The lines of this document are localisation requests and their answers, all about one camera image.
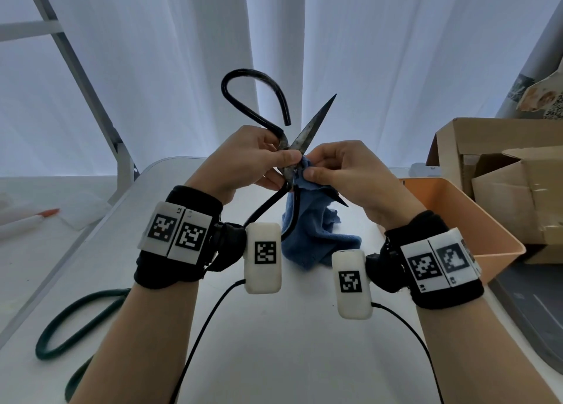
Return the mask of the person's right hand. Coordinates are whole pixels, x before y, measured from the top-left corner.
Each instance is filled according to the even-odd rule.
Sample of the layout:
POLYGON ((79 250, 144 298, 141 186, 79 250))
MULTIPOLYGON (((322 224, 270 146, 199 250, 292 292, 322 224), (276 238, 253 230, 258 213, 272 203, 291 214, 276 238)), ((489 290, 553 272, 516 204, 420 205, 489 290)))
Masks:
POLYGON ((337 171, 334 189, 358 205, 384 230, 409 224, 426 207, 359 140, 321 144, 306 158, 309 167, 337 171))

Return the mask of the person's left hand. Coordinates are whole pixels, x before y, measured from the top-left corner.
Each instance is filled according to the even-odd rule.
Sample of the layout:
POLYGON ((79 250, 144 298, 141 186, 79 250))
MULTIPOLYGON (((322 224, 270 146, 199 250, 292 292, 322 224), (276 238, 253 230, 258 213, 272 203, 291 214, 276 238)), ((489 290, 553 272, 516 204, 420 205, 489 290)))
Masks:
POLYGON ((223 205, 234 198, 238 189, 257 185, 277 192, 285 185, 279 169, 263 167, 261 150, 278 149, 279 140, 271 132, 255 126, 243 126, 221 144, 192 174, 186 187, 208 194, 223 205))

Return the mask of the blue cloth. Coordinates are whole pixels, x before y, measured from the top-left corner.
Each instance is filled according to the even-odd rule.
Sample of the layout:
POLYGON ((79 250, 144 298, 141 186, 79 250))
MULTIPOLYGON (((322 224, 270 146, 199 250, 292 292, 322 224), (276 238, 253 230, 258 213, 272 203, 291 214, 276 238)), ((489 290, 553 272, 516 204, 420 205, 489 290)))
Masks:
POLYGON ((334 187, 306 180, 303 171, 309 166, 311 162, 303 157, 293 179, 293 185, 300 190, 300 201, 296 203, 295 192, 288 194, 281 226, 286 234, 281 243, 283 256, 306 271, 318 264, 332 266, 334 252, 357 250, 362 244, 359 236, 334 232, 341 219, 329 205, 346 203, 334 187))

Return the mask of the person's right forearm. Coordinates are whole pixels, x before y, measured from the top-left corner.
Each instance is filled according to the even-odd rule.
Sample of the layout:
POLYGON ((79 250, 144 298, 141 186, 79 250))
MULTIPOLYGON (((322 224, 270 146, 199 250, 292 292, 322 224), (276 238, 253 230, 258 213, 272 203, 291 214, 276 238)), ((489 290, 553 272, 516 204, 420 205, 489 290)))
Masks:
POLYGON ((444 404, 560 404, 483 296, 417 314, 444 404))

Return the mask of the person's left forearm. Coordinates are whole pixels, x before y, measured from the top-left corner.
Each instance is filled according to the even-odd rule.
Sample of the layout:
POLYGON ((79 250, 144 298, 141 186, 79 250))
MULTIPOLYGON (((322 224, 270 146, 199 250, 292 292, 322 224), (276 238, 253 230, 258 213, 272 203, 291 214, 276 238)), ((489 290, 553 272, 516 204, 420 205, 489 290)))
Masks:
POLYGON ((199 282, 134 283, 69 404, 168 404, 184 368, 199 282))

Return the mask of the white left wrist marker plate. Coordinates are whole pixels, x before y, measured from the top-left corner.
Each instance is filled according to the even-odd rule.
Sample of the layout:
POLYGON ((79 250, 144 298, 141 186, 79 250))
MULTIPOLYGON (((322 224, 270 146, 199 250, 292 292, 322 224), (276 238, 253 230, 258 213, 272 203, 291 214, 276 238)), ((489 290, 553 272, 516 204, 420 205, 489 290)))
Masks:
POLYGON ((197 265, 213 218, 170 202, 158 202, 137 248, 197 265))

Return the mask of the white wrist marker plate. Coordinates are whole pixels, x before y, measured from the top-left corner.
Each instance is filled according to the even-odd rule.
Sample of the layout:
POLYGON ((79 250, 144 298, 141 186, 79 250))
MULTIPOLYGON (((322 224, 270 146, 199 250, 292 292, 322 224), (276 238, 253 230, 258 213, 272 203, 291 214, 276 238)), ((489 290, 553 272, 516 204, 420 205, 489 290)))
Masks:
POLYGON ((213 218, 170 202, 158 202, 137 248, 197 265, 213 218))
POLYGON ((400 249, 423 294, 464 285, 482 273, 458 228, 400 249))

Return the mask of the white curtain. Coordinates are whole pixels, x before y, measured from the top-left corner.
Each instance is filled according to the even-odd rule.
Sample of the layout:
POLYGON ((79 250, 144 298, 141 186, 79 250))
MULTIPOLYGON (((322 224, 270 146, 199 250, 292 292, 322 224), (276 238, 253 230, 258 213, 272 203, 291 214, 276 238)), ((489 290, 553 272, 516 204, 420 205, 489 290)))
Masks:
POLYGON ((293 139, 426 159, 458 116, 494 117, 563 0, 49 0, 140 171, 207 157, 250 120, 221 95, 249 67, 282 87, 293 139))

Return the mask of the white right wrist marker plate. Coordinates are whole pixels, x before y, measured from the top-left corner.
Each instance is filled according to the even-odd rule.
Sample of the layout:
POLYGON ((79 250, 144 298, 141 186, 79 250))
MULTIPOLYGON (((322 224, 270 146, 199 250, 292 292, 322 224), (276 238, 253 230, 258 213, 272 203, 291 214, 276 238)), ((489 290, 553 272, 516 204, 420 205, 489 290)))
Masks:
POLYGON ((458 228, 400 249, 423 294, 464 285, 482 273, 458 228))

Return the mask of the black left wristband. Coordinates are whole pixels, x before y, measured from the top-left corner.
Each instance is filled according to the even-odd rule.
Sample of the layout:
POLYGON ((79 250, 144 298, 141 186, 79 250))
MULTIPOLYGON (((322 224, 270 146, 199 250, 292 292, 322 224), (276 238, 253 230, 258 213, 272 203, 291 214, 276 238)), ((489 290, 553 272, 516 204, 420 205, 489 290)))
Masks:
POLYGON ((243 256, 247 233, 241 225, 221 221, 223 204, 219 200, 190 187, 175 186, 165 202, 211 216, 209 236, 204 241, 197 265, 140 251, 134 275, 137 284, 157 290, 177 282, 197 282, 207 271, 221 272, 243 256))

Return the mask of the black wristband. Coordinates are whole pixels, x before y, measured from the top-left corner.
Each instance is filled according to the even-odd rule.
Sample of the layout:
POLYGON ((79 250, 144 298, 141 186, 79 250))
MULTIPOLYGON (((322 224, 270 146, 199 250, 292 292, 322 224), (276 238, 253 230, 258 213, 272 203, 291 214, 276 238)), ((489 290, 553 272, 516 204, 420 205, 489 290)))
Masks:
POLYGON ((386 239, 380 253, 368 255, 366 258, 365 269, 368 278, 388 293, 396 293, 407 287, 415 305, 424 309, 452 308, 480 298, 484 293, 481 278, 461 286, 423 294, 418 290, 406 264, 401 246, 449 230, 438 214, 426 210, 413 218, 409 224, 386 231, 386 239))
POLYGON ((175 186, 165 202, 211 216, 209 236, 204 241, 197 265, 140 251, 134 275, 137 284, 157 290, 177 282, 197 282, 207 271, 221 272, 243 256, 247 233, 241 225, 221 221, 223 204, 219 200, 190 187, 175 186))

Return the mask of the orange plastic bin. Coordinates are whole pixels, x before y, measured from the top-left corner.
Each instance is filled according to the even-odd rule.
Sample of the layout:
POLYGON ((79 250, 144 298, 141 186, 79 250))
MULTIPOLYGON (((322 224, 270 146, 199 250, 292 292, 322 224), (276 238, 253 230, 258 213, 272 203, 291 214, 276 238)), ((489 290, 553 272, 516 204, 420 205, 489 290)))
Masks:
POLYGON ((510 255, 516 259, 525 246, 444 178, 403 178, 404 185, 427 209, 441 216, 449 228, 458 228, 476 258, 510 255))

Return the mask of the black right wristband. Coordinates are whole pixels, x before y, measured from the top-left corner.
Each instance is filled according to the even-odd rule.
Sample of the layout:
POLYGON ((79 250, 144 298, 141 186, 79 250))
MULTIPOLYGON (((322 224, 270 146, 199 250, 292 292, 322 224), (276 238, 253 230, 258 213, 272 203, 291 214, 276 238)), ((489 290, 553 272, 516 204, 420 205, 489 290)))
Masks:
POLYGON ((365 269, 368 278, 388 293, 396 293, 407 287, 415 305, 424 309, 452 308, 480 298, 484 293, 481 278, 461 286, 423 294, 418 290, 406 264, 401 246, 449 230, 438 214, 426 210, 413 218, 409 224, 386 231, 386 239, 380 253, 368 255, 366 258, 365 269))

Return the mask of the brown cardboard box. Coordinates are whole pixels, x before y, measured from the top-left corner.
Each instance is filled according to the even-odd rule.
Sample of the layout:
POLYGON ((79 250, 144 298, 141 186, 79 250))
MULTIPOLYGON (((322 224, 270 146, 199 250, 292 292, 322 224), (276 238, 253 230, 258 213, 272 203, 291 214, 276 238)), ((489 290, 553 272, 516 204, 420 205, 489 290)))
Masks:
POLYGON ((526 263, 563 265, 563 119, 455 118, 426 165, 524 244, 526 263))

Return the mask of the clear plastic bag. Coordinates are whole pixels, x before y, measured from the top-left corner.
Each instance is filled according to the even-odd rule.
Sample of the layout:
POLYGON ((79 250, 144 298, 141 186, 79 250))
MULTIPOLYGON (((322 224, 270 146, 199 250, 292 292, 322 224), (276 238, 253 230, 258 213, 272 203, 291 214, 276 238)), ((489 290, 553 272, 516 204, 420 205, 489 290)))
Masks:
POLYGON ((91 193, 77 193, 61 203, 58 216, 71 229, 80 231, 101 220, 111 205, 91 193))

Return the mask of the patterned crumpled paper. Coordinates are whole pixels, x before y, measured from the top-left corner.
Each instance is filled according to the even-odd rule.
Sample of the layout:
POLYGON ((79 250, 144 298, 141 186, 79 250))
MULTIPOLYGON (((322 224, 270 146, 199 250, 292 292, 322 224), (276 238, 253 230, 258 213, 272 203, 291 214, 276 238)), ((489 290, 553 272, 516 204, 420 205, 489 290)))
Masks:
POLYGON ((563 73, 529 87, 517 104, 515 118, 563 119, 563 73))

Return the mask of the grey flat tray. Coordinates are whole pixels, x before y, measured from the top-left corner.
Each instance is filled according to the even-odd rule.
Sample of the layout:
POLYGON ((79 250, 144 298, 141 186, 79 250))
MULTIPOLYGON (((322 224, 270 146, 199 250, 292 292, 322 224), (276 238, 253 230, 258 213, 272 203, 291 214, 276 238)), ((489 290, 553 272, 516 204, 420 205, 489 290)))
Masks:
POLYGON ((489 287, 538 356, 563 375, 563 264, 516 261, 489 287))

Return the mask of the white pen with orange tip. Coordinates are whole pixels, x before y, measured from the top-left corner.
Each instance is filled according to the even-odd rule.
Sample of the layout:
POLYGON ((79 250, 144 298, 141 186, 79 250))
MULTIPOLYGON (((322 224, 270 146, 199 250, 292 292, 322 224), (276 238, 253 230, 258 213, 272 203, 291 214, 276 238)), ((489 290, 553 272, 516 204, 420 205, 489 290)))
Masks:
POLYGON ((58 214, 59 208, 48 209, 33 216, 6 222, 0 222, 0 242, 36 229, 48 217, 58 214))

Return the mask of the grey metal frame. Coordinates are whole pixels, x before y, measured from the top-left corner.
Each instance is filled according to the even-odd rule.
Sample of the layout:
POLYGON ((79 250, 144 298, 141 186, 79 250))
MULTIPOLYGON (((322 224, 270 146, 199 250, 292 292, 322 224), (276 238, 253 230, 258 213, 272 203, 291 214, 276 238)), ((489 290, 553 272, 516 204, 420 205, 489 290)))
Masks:
POLYGON ((108 203, 114 206, 138 178, 139 172, 78 59, 51 2, 49 0, 32 0, 32 2, 40 15, 40 20, 0 23, 0 43, 43 36, 53 39, 116 159, 116 191, 108 200, 108 203))

